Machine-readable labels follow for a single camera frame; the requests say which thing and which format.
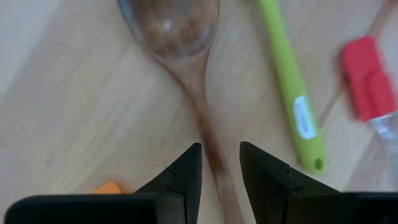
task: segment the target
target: white label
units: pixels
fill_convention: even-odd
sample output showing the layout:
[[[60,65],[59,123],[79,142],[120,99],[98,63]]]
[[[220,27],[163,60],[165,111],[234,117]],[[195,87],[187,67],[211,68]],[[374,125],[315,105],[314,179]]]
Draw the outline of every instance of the white label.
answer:
[[[313,127],[311,111],[308,108],[305,95],[294,99],[293,112],[297,131],[301,138],[305,140],[314,138],[317,135],[317,130]]]

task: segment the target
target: green spatula handle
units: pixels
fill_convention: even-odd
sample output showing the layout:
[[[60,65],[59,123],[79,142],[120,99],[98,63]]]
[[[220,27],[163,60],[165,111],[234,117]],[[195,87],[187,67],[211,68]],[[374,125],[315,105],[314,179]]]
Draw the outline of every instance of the green spatula handle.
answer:
[[[320,173],[326,167],[323,138],[313,117],[305,84],[297,65],[277,0],[258,0],[269,32],[274,60],[284,98],[295,147],[302,164],[310,172]]]

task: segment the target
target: light wood surface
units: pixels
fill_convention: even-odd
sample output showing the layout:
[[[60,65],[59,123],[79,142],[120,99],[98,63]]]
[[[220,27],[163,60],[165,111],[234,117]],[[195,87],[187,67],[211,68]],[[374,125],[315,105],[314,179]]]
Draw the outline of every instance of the light wood surface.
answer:
[[[353,114],[338,61],[342,46],[367,32],[383,4],[280,1],[325,135],[328,168],[313,177],[338,190],[393,189],[377,184],[388,179],[378,178],[386,173],[385,158],[371,128]],[[380,44],[396,75],[397,26],[395,8]],[[301,169],[269,51],[254,0],[221,0],[206,94],[247,223],[254,218],[239,142]],[[1,1],[0,100],[2,216],[12,202],[34,194],[85,193],[109,180],[138,189],[200,140],[188,100],[133,41],[116,1]],[[223,223],[203,164],[198,222]]]

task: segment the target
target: wood grain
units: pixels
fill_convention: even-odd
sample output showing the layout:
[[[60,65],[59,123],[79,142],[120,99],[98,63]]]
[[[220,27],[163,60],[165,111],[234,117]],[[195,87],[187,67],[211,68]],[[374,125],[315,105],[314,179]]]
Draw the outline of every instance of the wood grain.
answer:
[[[9,2],[0,2],[1,12],[12,14],[1,13],[0,49],[20,50],[9,57],[9,51],[0,53],[5,71],[0,80],[7,80],[0,102],[1,215],[12,202],[33,194],[84,193],[109,180],[138,189],[200,141],[189,100],[133,41],[116,1],[38,0],[46,7],[32,14],[19,7],[26,0]],[[345,43],[367,32],[383,4],[280,1],[309,98],[324,120],[329,168],[315,178],[338,190],[374,188],[372,183],[362,187],[368,184],[363,181],[355,184],[361,187],[347,185],[359,169],[372,169],[372,160],[362,162],[364,152],[379,148],[372,144],[372,130],[352,113],[338,56]],[[394,75],[397,12],[379,40]],[[16,22],[13,18],[23,26],[5,28]],[[36,33],[32,39],[24,26]],[[19,45],[21,39],[26,44]],[[269,51],[256,2],[221,0],[205,91],[246,223],[254,223],[254,217],[241,177],[240,141],[301,169]],[[223,223],[210,167],[203,162],[198,222]]]

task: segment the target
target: orange object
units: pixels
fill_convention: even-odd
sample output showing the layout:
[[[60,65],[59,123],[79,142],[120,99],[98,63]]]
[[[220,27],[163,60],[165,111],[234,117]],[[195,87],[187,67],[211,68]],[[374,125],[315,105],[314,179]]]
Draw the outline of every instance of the orange object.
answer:
[[[108,182],[95,189],[96,194],[121,194],[120,187],[114,182]]]

